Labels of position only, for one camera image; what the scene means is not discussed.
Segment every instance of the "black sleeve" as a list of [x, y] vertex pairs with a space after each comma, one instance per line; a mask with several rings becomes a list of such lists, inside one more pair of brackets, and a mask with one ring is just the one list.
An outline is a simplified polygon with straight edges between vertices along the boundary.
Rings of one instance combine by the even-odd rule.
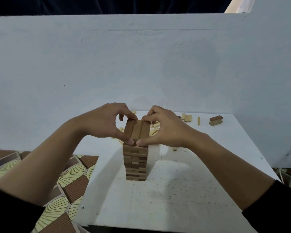
[[291, 188], [278, 180], [243, 213], [258, 232], [291, 232]]
[[31, 232], [44, 209], [0, 190], [0, 228], [3, 232]]

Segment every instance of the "jenga tower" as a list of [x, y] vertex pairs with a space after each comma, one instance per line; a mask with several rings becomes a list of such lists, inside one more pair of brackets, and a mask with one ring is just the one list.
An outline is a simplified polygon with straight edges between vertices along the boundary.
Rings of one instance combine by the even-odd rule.
[[136, 141], [149, 137], [150, 122], [128, 119], [124, 134], [131, 137], [135, 144], [123, 145], [124, 166], [126, 169], [126, 180], [145, 181], [146, 162], [148, 158], [148, 146], [138, 146]]

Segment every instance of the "white tabletop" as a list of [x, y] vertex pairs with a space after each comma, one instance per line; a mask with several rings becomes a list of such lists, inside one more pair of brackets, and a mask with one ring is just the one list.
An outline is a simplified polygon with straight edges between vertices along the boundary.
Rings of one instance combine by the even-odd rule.
[[[146, 113], [138, 111], [136, 115], [141, 119]], [[191, 127], [209, 134], [231, 152], [278, 179], [232, 114], [222, 115], [223, 123], [213, 127], [208, 124], [209, 118], [218, 114], [191, 114], [192, 122], [188, 123]], [[125, 124], [126, 120], [116, 122], [117, 127]], [[190, 150], [150, 146], [148, 177], [143, 182], [126, 180], [122, 146], [117, 140], [86, 137], [76, 153], [88, 153], [89, 147], [99, 159], [76, 223], [176, 232], [255, 232]]]

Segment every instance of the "forearm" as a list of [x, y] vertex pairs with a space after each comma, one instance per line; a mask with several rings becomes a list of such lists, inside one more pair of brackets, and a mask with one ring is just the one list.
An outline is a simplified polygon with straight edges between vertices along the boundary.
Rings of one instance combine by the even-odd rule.
[[274, 179], [228, 151], [208, 135], [203, 143], [192, 140], [191, 149], [207, 166], [221, 186], [244, 210], [259, 199], [274, 183]]
[[73, 122], [66, 122], [0, 178], [0, 189], [27, 202], [43, 206], [83, 137]]

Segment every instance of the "left hand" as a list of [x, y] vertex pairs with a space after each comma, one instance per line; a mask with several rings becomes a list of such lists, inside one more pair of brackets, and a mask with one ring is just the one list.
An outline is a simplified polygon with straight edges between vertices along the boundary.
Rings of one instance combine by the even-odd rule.
[[105, 104], [97, 109], [72, 118], [70, 121], [77, 125], [84, 135], [95, 137], [114, 137], [127, 144], [133, 144], [131, 137], [125, 135], [115, 125], [116, 116], [123, 121], [124, 115], [130, 119], [138, 119], [125, 103]]

